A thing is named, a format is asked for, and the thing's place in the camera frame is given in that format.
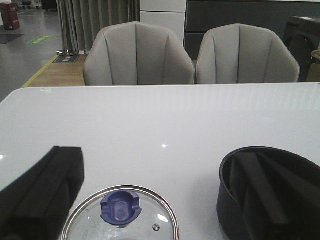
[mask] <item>gray chair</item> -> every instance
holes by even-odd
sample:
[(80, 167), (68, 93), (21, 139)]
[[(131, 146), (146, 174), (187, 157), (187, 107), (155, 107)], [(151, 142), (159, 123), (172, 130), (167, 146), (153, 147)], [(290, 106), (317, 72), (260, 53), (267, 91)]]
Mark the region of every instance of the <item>gray chair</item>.
[(296, 82), (300, 67), (272, 31), (232, 24), (209, 30), (196, 65), (199, 84)]
[(87, 86), (193, 84), (195, 67), (173, 31), (129, 22), (98, 33), (83, 77)]

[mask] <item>pot lid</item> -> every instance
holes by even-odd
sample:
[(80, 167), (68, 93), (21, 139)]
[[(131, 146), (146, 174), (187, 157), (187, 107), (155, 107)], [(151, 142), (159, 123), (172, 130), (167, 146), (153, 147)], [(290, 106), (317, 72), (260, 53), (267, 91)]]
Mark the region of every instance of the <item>pot lid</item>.
[(176, 216), (157, 193), (140, 186), (104, 189), (79, 205), (61, 240), (178, 240)]

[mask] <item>wooden floor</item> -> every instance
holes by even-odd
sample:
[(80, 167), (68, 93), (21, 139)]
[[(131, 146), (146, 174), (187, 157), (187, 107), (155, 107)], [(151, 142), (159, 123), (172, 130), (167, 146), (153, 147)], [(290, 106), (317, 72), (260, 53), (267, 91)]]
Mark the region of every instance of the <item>wooden floor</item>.
[(84, 86), (83, 67), (87, 55), (80, 55), (75, 63), (51, 63), (40, 70), (25, 87)]

